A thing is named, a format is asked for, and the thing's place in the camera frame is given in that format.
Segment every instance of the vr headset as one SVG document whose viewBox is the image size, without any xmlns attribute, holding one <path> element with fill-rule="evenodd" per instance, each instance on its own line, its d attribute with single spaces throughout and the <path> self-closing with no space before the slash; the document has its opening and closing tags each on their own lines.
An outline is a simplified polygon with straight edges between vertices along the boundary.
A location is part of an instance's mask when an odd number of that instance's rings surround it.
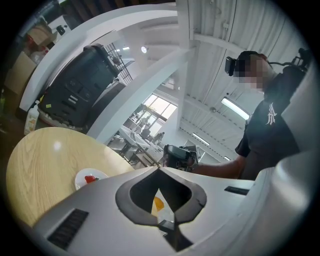
<svg viewBox="0 0 320 256">
<path fill-rule="evenodd" d="M 268 62 L 270 65 L 277 64 L 280 66 L 292 66 L 296 67 L 300 71 L 306 73 L 307 67 L 311 62 L 312 53 L 310 50 L 304 50 L 300 48 L 298 53 L 300 57 L 296 56 L 291 62 L 279 63 L 279 62 Z M 235 71 L 244 71 L 245 70 L 245 62 L 250 60 L 251 55 L 259 55 L 256 51 L 246 50 L 243 51 L 237 59 L 232 58 L 230 56 L 225 59 L 224 71 L 228 74 L 228 76 L 232 77 Z"/>
</svg>

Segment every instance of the fluorescent light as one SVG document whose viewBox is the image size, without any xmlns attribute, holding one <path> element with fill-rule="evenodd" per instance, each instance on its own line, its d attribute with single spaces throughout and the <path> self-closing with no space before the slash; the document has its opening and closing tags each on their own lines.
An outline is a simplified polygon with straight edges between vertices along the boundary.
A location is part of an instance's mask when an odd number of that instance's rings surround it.
<svg viewBox="0 0 320 256">
<path fill-rule="evenodd" d="M 146 53 L 147 53 L 147 48 L 146 48 L 145 46 L 142 46 L 142 47 L 141 47 L 141 51 L 142 51 L 144 54 L 146 54 Z"/>
<path fill-rule="evenodd" d="M 206 142 L 203 138 L 200 138 L 198 135 L 196 135 L 195 133 L 192 134 L 194 137 L 198 138 L 200 141 L 204 142 L 207 145 L 210 145 L 208 142 Z"/>
<path fill-rule="evenodd" d="M 237 106 L 235 103 L 233 103 L 230 99 L 227 97 L 224 97 L 221 100 L 221 103 L 228 108 L 232 109 L 234 112 L 236 112 L 238 115 L 240 115 L 243 119 L 247 120 L 249 119 L 249 114 L 245 112 L 243 109 L 241 109 L 239 106 Z"/>
</svg>

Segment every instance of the wooden tabletop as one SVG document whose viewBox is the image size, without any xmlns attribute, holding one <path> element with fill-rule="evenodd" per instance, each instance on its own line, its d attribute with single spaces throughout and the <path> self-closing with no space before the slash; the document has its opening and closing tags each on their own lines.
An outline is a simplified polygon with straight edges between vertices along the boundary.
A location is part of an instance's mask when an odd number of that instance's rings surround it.
<svg viewBox="0 0 320 256">
<path fill-rule="evenodd" d="M 6 171 L 8 199 L 18 218 L 30 226 L 73 192 L 77 172 L 94 168 L 109 177 L 134 169 L 95 139 L 66 128 L 42 128 L 14 148 Z M 155 205 L 152 214 L 156 215 Z"/>
</svg>

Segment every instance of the black t-shirt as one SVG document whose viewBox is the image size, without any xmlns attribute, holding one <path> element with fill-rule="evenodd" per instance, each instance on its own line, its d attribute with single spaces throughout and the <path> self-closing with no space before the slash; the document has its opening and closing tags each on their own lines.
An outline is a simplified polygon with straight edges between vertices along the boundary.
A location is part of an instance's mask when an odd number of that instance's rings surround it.
<svg viewBox="0 0 320 256">
<path fill-rule="evenodd" d="M 245 157 L 241 180 L 255 180 L 258 173 L 299 152 L 298 145 L 281 114 L 299 86 L 304 73 L 285 67 L 264 92 L 264 100 L 245 122 L 244 135 L 235 151 Z"/>
</svg>

